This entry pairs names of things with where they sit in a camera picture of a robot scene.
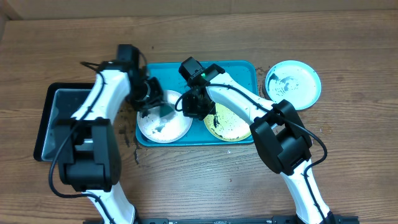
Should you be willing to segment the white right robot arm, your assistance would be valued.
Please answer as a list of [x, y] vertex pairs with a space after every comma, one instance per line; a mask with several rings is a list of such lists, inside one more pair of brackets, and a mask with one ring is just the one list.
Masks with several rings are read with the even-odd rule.
[[179, 73], [189, 90], [176, 102], [184, 116], [203, 120], [217, 103], [227, 107], [250, 128], [263, 163], [284, 179], [294, 200], [299, 223], [334, 223], [313, 176], [310, 148], [320, 138], [307, 130], [287, 100], [274, 103], [242, 87], [217, 64], [205, 68], [193, 57], [182, 62]]

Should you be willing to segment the white plate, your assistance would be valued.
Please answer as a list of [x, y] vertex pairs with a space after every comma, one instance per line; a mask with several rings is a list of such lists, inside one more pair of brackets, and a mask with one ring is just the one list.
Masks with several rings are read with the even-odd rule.
[[175, 103], [181, 93], [173, 90], [164, 91], [164, 100], [172, 108], [170, 113], [161, 116], [161, 110], [166, 106], [156, 106], [137, 113], [137, 125], [143, 136], [148, 140], [166, 144], [179, 140], [188, 133], [193, 119], [186, 117], [180, 111], [175, 111]]

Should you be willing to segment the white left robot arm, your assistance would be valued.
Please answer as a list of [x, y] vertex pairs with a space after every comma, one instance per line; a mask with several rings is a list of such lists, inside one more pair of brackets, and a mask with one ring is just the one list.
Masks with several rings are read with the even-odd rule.
[[145, 61], [137, 47], [120, 44], [114, 60], [82, 62], [95, 72], [95, 84], [71, 117], [55, 125], [57, 152], [49, 187], [61, 198], [88, 197], [104, 223], [137, 223], [136, 209], [119, 182], [122, 162], [114, 120], [124, 102], [135, 111], [164, 104], [159, 81], [140, 66]]

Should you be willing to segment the green scrubbing sponge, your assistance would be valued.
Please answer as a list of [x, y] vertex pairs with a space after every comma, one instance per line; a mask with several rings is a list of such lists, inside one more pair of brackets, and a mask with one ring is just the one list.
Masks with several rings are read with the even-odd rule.
[[175, 111], [175, 107], [170, 103], [162, 103], [159, 108], [159, 116], [161, 118], [168, 116], [170, 113]]

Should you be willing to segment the light blue plate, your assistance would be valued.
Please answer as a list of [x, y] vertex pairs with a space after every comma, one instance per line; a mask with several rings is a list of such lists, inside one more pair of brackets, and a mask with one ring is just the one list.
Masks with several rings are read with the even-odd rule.
[[269, 69], [262, 90], [276, 103], [287, 100], [296, 110], [305, 110], [318, 101], [322, 83], [311, 66], [296, 60], [286, 60]]

